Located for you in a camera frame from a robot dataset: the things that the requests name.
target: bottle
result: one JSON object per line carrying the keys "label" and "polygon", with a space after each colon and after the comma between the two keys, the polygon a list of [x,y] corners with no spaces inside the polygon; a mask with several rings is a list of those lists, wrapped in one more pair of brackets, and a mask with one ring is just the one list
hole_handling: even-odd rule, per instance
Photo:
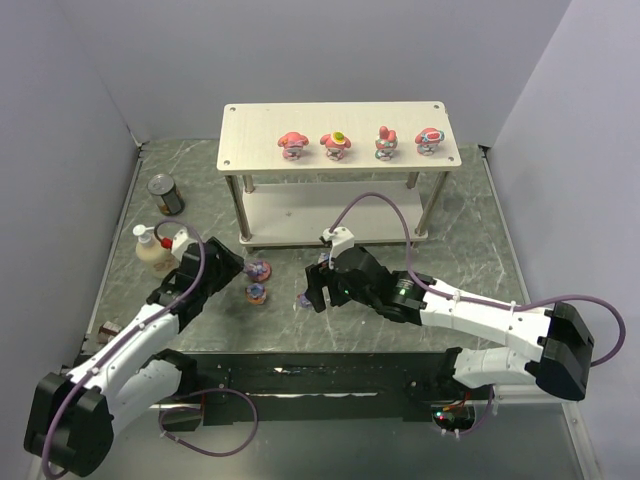
{"label": "bottle", "polygon": [[169,250],[160,245],[152,232],[153,227],[147,228],[144,225],[133,227],[133,234],[138,237],[136,255],[154,277],[164,278],[171,270],[178,268],[178,260]]}

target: metal can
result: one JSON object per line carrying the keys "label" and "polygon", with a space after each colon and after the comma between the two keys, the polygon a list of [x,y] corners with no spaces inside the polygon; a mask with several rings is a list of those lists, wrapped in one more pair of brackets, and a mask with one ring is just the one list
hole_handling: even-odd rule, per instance
{"label": "metal can", "polygon": [[184,210],[184,200],[171,175],[159,173],[149,180],[147,190],[163,215],[177,215]]}

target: gray wall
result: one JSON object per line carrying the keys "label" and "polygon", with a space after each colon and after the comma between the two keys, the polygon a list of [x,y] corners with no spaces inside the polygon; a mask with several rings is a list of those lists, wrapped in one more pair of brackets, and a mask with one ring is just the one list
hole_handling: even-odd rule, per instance
{"label": "gray wall", "polygon": [[[592,293],[627,320],[625,348],[592,370],[581,404],[607,479],[640,465],[638,18],[635,0],[574,0],[490,151],[532,297]],[[579,308],[605,353],[615,321]]]}
{"label": "gray wall", "polygon": [[231,102],[442,100],[492,145],[569,0],[58,0],[136,138]]}
{"label": "gray wall", "polygon": [[0,3],[0,478],[38,380],[77,353],[135,145],[60,7]]}

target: shelf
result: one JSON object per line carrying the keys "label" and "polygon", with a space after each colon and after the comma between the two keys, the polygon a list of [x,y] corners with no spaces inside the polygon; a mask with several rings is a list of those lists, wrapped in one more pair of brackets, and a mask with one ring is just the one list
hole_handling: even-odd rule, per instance
{"label": "shelf", "polygon": [[[388,161],[375,158],[378,129],[397,132],[399,144]],[[434,155],[416,151],[414,139],[422,129],[435,127],[445,134]],[[344,159],[325,155],[320,137],[343,132],[352,143]],[[309,138],[298,160],[282,157],[278,139],[297,131]],[[455,170],[460,154],[441,102],[383,103],[263,103],[227,105],[220,132],[218,170],[224,175],[285,173],[346,173],[362,171],[438,172]]]}
{"label": "shelf", "polygon": [[[405,182],[335,182],[256,185],[244,193],[243,201],[252,237],[240,243],[252,247],[321,245],[320,235],[331,226],[344,207],[364,192],[391,198],[407,220],[412,241],[425,240],[414,232],[422,203],[418,189]],[[361,200],[342,224],[358,243],[404,242],[404,232],[395,212],[379,198]]]}

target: pink figurine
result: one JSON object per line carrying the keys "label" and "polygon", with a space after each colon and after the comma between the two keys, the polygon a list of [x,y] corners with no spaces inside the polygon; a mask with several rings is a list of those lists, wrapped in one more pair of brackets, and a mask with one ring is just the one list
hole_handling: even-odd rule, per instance
{"label": "pink figurine", "polygon": [[309,145],[309,139],[298,132],[289,132],[278,140],[278,146],[284,149],[282,156],[287,160],[300,158],[305,145]]}
{"label": "pink figurine", "polygon": [[378,160],[389,160],[393,157],[393,151],[398,146],[398,137],[395,130],[387,127],[380,127],[378,138],[376,138],[376,158]]}
{"label": "pink figurine", "polygon": [[341,160],[344,157],[345,148],[351,148],[351,140],[342,132],[333,132],[323,135],[320,145],[327,147],[327,157],[331,160]]}
{"label": "pink figurine", "polygon": [[416,137],[418,153],[420,155],[433,155],[436,147],[444,140],[444,132],[436,128],[425,128]]}

